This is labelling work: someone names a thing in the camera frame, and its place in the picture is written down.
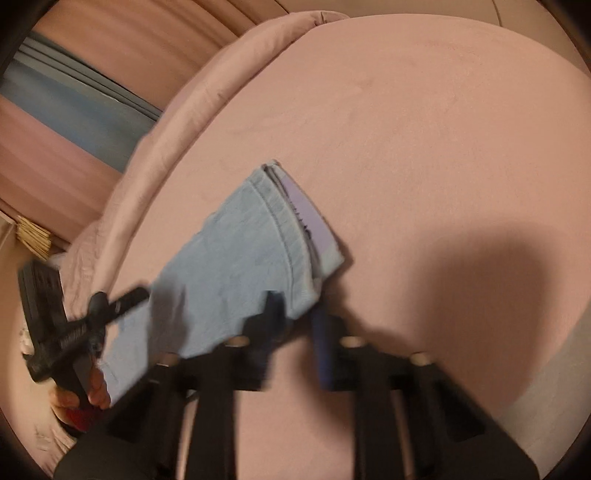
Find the black metal frame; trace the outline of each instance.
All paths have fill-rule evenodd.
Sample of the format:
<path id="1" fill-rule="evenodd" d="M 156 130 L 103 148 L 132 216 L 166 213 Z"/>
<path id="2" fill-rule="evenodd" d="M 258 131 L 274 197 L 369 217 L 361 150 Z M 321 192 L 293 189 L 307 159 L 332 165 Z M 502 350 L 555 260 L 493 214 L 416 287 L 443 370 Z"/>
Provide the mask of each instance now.
<path id="1" fill-rule="evenodd" d="M 405 478 L 392 390 L 406 399 L 417 478 L 539 480 L 525 452 L 424 354 L 409 360 L 378 352 L 349 336 L 344 320 L 321 306 L 311 318 L 321 384 L 354 392 L 353 480 Z M 286 324 L 281 297 L 269 293 L 264 311 L 245 320 L 240 337 L 211 353 L 152 367 L 78 440 L 55 480 L 174 480 L 191 391 L 199 403 L 185 479 L 236 480 L 234 392 L 263 387 Z"/>

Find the finger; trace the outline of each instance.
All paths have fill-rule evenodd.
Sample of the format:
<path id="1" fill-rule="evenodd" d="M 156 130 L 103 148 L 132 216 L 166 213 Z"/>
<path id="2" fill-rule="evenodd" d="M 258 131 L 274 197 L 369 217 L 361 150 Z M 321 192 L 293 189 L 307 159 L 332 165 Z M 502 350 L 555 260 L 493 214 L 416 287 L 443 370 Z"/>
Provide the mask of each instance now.
<path id="1" fill-rule="evenodd" d="M 98 405 L 101 410 L 106 410 L 111 406 L 111 396 L 107 393 L 105 399 Z"/>
<path id="2" fill-rule="evenodd" d="M 92 367 L 90 370 L 90 386 L 92 389 L 98 390 L 104 381 L 105 377 L 103 376 L 103 372 L 99 368 Z"/>
<path id="3" fill-rule="evenodd" d="M 76 408 L 80 404 L 80 400 L 74 392 L 64 390 L 58 386 L 49 391 L 49 402 L 53 407 L 57 408 Z"/>
<path id="4" fill-rule="evenodd" d="M 88 394 L 88 401 L 91 405 L 99 406 L 107 397 L 107 386 L 102 383 L 97 390 L 92 390 Z"/>

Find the pink bedsheet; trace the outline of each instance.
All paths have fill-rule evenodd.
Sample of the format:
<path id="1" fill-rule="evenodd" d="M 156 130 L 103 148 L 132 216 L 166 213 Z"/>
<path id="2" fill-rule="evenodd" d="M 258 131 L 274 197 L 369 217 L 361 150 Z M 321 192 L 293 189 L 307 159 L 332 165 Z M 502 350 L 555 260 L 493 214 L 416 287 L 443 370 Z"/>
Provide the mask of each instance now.
<path id="1" fill-rule="evenodd" d="M 342 242 L 332 307 L 386 351 L 430 351 L 499 414 L 589 301 L 591 82 L 493 25 L 342 19 L 260 25 L 178 94 L 69 252 L 67 305 L 81 312 L 93 291 L 153 280 L 276 159 Z M 279 351 L 270 390 L 241 395 L 241 478 L 350 477 L 346 396 L 320 392 L 311 362 L 298 338 Z M 559 442 L 518 438 L 542 473 L 576 437 L 590 395 L 535 419 L 568 424 Z"/>

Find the black bar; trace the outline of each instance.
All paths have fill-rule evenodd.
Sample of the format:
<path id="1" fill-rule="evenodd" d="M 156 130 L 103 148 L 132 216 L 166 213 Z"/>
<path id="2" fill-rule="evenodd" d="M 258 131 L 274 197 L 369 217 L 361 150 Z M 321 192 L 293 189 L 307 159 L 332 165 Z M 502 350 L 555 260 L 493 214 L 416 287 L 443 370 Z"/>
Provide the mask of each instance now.
<path id="1" fill-rule="evenodd" d="M 201 357 L 201 388 L 185 480 L 235 480 L 234 349 L 220 345 Z"/>

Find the human hand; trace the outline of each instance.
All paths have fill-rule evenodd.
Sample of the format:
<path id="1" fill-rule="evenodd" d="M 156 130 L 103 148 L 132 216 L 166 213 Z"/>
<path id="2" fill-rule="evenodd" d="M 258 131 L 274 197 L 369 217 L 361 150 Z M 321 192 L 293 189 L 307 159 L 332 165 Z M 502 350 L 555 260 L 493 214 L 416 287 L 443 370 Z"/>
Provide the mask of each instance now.
<path id="1" fill-rule="evenodd" d="M 90 369 L 90 392 L 88 393 L 88 400 L 91 405 L 99 407 L 101 410 L 105 410 L 111 405 L 111 397 L 107 392 L 105 377 L 103 376 L 103 372 L 95 365 Z M 78 396 L 74 392 L 54 385 L 49 391 L 49 403 L 58 419 L 67 425 L 74 426 L 67 415 L 68 410 L 78 408 L 80 404 Z"/>

